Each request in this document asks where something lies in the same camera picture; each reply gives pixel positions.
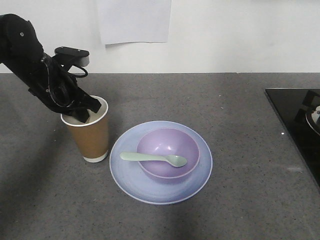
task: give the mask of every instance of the purple bowl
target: purple bowl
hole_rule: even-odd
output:
[[[191,136],[174,128],[159,128],[144,135],[137,150],[141,154],[179,155],[187,159],[186,165],[174,167],[164,161],[139,161],[141,168],[153,177],[178,179],[191,173],[200,159],[197,143]]]

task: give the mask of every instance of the cup bottom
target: cup bottom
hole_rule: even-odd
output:
[[[106,158],[106,156],[108,155],[109,150],[106,151],[105,154],[103,154],[102,156],[96,157],[96,158],[87,158],[87,157],[83,157],[84,160],[86,160],[89,163],[98,163],[101,162],[103,159]]]

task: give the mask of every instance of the paper cup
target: paper cup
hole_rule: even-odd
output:
[[[97,113],[89,110],[86,123],[72,116],[61,114],[83,158],[90,163],[97,163],[106,158],[109,151],[108,103],[99,96],[91,96],[101,103]]]

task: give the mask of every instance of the white wall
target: white wall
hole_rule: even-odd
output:
[[[95,0],[1,0],[49,55],[90,52],[89,73],[320,72],[318,0],[172,0],[168,43],[100,41]],[[0,65],[0,73],[9,70]]]

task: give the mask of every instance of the light blue plate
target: light blue plate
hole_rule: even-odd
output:
[[[160,183],[149,178],[138,162],[124,161],[121,152],[136,152],[140,139],[159,128],[173,128],[190,135],[198,144],[200,160],[189,177],[175,184]],[[110,171],[116,184],[129,196],[147,204],[169,205],[197,194],[209,180],[213,168],[211,151],[204,139],[191,128],[171,121],[149,121],[122,134],[110,153]]]

